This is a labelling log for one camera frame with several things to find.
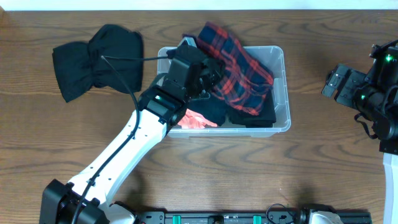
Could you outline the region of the dark navy garment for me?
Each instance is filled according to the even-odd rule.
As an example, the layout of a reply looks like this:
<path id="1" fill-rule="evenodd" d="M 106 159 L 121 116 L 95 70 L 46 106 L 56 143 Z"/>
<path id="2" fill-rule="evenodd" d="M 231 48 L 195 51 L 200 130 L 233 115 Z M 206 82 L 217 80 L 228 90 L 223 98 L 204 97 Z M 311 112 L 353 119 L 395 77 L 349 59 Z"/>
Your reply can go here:
<path id="1" fill-rule="evenodd" d="M 201 114 L 212 123 L 222 126 L 226 121 L 228 105 L 223 100 L 211 95 L 208 99 L 191 101 L 188 109 Z"/>

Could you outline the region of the coral pink garment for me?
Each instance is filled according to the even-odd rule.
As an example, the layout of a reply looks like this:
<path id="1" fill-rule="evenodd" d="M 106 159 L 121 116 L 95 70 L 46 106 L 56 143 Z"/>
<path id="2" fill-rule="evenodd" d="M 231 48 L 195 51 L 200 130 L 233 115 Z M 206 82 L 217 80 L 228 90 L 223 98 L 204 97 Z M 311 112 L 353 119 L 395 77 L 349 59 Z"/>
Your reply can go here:
<path id="1" fill-rule="evenodd" d="M 184 117 L 177 123 L 182 129 L 204 129 L 207 126 L 216 128 L 218 125 L 207 120 L 203 115 L 187 109 Z"/>

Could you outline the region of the red navy plaid shirt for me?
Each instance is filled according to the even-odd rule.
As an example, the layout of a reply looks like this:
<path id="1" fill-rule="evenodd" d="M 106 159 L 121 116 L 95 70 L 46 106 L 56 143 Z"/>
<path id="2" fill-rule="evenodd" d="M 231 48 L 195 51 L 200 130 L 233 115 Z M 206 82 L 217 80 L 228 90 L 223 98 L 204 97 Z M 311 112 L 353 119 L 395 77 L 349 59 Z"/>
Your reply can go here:
<path id="1" fill-rule="evenodd" d="M 236 110 L 259 115 L 274 85 L 271 70 L 252 57 L 231 32 L 212 22 L 205 24 L 195 42 L 204 53 L 224 63 L 224 76 L 212 94 Z"/>

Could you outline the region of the black garment with tape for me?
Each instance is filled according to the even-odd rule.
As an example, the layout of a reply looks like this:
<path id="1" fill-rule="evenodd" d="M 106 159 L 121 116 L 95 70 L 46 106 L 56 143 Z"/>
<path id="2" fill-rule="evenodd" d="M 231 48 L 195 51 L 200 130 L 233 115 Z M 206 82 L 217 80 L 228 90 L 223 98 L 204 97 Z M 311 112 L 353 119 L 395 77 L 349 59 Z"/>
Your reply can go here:
<path id="1" fill-rule="evenodd" d="M 232 124 L 243 125 L 247 128 L 271 128 L 276 122 L 272 93 L 267 94 L 263 109 L 258 115 L 251 115 L 232 108 L 228 109 L 227 115 Z"/>

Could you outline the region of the large black garment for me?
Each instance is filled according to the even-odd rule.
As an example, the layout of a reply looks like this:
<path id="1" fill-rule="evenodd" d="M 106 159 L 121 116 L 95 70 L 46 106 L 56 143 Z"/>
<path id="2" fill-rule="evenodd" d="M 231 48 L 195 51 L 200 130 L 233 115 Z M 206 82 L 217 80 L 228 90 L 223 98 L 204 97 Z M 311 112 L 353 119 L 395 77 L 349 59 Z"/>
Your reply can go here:
<path id="1" fill-rule="evenodd" d="M 53 67 L 66 102 L 91 88 L 110 87 L 128 94 L 142 88 L 144 43 L 138 32 L 106 24 L 87 42 L 53 49 Z"/>

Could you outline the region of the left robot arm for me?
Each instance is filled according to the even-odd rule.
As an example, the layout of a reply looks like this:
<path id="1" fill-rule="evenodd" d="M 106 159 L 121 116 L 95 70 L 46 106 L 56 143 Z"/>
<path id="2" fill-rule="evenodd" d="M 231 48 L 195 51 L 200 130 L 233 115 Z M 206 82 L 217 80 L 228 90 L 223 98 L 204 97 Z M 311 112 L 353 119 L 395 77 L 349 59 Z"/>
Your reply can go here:
<path id="1" fill-rule="evenodd" d="M 42 194 L 39 222 L 134 223 L 136 215 L 114 202 L 122 183 L 139 161 L 185 115 L 190 101 L 204 95 L 223 77 L 224 63 L 195 45 L 167 52 L 168 72 L 156 76 L 139 98 L 129 121 L 84 170 L 66 184 L 54 179 Z"/>

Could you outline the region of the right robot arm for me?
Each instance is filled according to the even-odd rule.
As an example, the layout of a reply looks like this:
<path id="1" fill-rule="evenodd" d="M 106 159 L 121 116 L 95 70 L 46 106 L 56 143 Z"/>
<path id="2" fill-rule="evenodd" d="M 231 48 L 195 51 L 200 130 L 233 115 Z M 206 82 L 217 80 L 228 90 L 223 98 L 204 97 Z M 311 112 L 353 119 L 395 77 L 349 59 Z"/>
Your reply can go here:
<path id="1" fill-rule="evenodd" d="M 354 120 L 379 140 L 386 178 L 384 223 L 397 223 L 397 41 L 373 45 L 367 73 L 338 64 L 326 77 L 322 95 L 358 111 Z"/>

